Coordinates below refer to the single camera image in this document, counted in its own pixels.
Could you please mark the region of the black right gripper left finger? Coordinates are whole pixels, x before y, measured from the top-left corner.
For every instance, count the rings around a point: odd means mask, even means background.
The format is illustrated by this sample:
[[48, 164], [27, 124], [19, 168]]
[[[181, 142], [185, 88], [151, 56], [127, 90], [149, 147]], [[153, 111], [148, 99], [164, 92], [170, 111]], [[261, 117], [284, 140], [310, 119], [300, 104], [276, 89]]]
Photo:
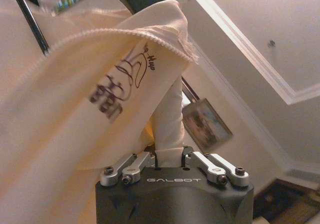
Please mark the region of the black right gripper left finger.
[[120, 180], [126, 186], [140, 181], [144, 168], [154, 168], [156, 156], [149, 151], [138, 154], [127, 154], [114, 165], [107, 166], [100, 174], [100, 184], [103, 187], [115, 186]]

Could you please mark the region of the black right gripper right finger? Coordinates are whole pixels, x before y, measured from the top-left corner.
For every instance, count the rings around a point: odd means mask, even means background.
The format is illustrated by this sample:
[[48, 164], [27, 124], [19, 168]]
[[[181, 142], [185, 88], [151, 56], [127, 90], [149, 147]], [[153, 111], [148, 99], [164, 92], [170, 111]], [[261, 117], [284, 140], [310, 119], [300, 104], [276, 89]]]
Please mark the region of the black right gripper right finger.
[[181, 163], [184, 167], [200, 169], [209, 182], [219, 186], [225, 186], [228, 182], [236, 187], [250, 184], [250, 176], [244, 168], [231, 164], [216, 153], [202, 154], [185, 146]]

